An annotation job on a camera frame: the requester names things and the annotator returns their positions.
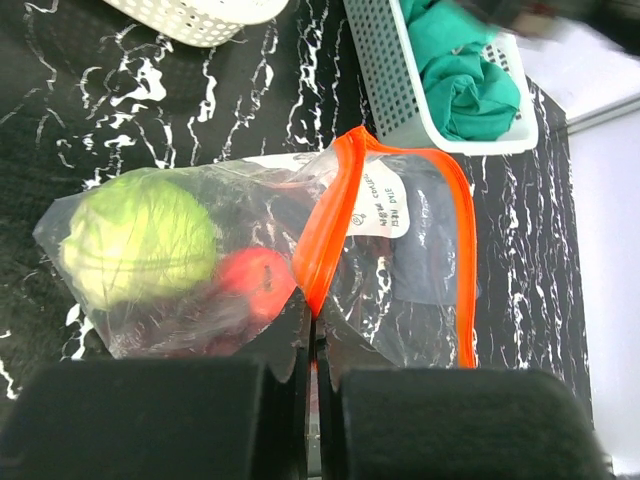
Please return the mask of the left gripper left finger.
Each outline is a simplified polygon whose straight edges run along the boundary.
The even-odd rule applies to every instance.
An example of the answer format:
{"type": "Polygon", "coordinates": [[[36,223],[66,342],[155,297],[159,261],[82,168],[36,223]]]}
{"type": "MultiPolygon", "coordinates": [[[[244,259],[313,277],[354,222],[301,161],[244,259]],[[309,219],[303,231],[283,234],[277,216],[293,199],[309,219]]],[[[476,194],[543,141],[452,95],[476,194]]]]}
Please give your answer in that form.
{"type": "Polygon", "coordinates": [[[296,289],[281,313],[238,353],[221,387],[219,477],[307,476],[312,315],[296,289]]]}

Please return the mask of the clear zip top bag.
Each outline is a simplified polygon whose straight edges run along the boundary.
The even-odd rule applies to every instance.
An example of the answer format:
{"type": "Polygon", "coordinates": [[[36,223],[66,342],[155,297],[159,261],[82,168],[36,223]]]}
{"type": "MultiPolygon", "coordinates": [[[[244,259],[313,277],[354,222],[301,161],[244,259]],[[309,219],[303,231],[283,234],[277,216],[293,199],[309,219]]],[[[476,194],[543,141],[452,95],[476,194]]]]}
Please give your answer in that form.
{"type": "Polygon", "coordinates": [[[395,365],[477,364],[469,182],[362,127],[317,153],[132,170],[55,200],[33,236],[116,358],[232,354],[302,303],[395,365]]]}

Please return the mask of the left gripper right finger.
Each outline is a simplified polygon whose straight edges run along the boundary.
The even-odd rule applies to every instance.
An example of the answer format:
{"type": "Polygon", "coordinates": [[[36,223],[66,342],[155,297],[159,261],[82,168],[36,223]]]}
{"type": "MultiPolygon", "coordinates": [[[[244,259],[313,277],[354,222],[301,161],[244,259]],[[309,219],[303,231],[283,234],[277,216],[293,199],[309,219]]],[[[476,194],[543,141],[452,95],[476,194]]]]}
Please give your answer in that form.
{"type": "Polygon", "coordinates": [[[324,305],[315,320],[315,354],[322,477],[345,479],[341,377],[352,369],[391,368],[393,363],[350,326],[334,304],[324,305]]]}

